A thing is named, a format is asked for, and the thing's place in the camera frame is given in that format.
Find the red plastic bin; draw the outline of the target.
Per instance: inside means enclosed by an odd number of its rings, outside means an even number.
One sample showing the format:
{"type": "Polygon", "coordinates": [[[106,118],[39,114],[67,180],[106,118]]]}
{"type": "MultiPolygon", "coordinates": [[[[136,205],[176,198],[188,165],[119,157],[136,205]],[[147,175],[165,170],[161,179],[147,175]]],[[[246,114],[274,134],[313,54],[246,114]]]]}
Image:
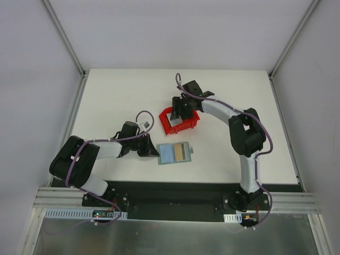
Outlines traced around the red plastic bin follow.
{"type": "Polygon", "coordinates": [[[182,120],[183,121],[182,124],[171,127],[169,123],[171,112],[172,112],[172,107],[167,107],[158,116],[165,135],[178,134],[181,131],[184,131],[187,129],[193,129],[197,126],[197,123],[200,120],[198,113],[194,110],[192,118],[182,120]]]}

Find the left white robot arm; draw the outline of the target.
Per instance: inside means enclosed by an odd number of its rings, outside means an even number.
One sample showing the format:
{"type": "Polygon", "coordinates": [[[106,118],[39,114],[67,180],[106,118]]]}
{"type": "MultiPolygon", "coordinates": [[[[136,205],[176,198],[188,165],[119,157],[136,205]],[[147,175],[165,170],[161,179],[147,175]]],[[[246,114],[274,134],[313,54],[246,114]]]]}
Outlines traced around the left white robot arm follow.
{"type": "Polygon", "coordinates": [[[122,129],[111,141],[86,143],[73,135],[68,138],[49,167],[49,172],[68,186],[94,194],[94,201],[102,207],[112,201],[108,183],[92,173],[95,161],[104,158],[121,158],[130,151],[137,152],[139,157],[158,157],[159,152],[152,144],[146,132],[148,122],[136,123],[126,121],[122,129]]]}

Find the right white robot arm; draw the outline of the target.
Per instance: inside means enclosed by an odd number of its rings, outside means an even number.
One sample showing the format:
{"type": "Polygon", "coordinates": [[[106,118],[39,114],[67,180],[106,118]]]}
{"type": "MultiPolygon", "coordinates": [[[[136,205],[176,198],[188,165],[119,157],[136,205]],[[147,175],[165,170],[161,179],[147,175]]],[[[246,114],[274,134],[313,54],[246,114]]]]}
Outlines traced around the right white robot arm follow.
{"type": "Polygon", "coordinates": [[[200,111],[227,124],[232,148],[240,157],[240,187],[245,193],[239,196],[239,203],[244,209],[252,209],[258,203],[255,192],[260,189],[257,159],[267,139],[256,110],[237,109],[211,91],[203,92],[195,80],[182,85],[177,77],[176,83],[181,95],[172,98],[170,121],[185,121],[193,117],[194,111],[200,111]]]}

